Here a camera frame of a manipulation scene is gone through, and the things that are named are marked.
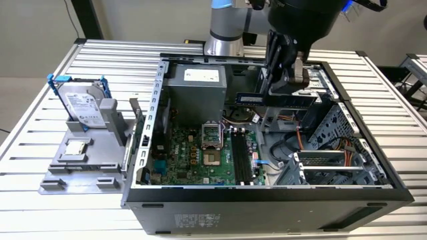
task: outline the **metal case frame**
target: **metal case frame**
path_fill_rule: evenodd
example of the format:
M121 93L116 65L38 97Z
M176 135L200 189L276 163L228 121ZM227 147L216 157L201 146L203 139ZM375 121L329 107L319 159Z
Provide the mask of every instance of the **metal case frame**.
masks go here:
M241 64L261 66L260 59L161 54L152 101L142 130L133 176L122 194L148 234L289 233L351 231L413 201L397 173L363 122L349 96L327 62L321 66L339 94L360 136L387 174L392 188L264 187L158 187L136 185L142 177L150 147L150 126L157 110L162 78L170 62L183 64Z

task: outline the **aluminum table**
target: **aluminum table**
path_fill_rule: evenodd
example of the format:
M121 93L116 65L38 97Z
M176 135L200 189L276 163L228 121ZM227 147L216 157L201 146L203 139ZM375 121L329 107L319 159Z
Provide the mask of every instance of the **aluminum table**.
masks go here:
M105 75L117 110L133 118L128 99L146 109L160 53L200 55L203 46L88 40L72 46L53 74ZM245 47L244 54L263 58L264 48ZM146 236L120 208L120 194L38 195L66 130L66 112L45 85L0 147L0 239L427 239L427 123L360 52L312 50L308 60L329 63L413 203L348 233Z
M407 54L400 66L405 67L417 78L417 81L404 94L405 98L411 98L420 87L423 85L427 86L427 55Z

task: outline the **power supply label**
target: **power supply label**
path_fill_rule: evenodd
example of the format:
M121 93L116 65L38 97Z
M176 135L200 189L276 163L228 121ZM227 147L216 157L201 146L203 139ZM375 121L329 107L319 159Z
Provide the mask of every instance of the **power supply label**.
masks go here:
M220 81L220 71L212 69L185 69L184 81L217 83Z

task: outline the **black robotic end effector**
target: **black robotic end effector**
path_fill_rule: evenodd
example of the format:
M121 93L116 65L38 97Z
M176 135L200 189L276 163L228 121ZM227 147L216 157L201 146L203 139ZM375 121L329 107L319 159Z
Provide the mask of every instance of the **black robotic end effector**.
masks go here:
M264 9L265 0L248 0L248 3L252 6L252 9L259 11Z
M269 30L265 50L267 95L289 95L308 87L309 75L303 68L303 54L296 40Z
M348 0L271 0L268 22L275 31L297 41L303 61L312 44L329 34L347 3Z

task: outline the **ram slot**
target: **ram slot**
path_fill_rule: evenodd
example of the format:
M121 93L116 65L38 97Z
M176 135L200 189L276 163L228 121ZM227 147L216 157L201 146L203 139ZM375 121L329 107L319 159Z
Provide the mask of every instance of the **ram slot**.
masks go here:
M233 175L236 184L241 182L248 185L252 182L251 163L247 150L247 140L244 133L231 133L231 147L232 147L232 161L233 161Z

